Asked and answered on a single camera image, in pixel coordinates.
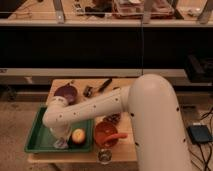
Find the food item on shelf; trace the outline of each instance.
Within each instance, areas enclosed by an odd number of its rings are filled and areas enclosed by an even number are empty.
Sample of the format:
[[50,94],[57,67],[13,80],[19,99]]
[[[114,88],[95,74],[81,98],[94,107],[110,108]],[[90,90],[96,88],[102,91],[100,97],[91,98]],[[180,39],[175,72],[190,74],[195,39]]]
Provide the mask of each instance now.
[[75,144],[83,144],[86,140],[85,130],[82,128],[77,128],[72,132],[71,140]]

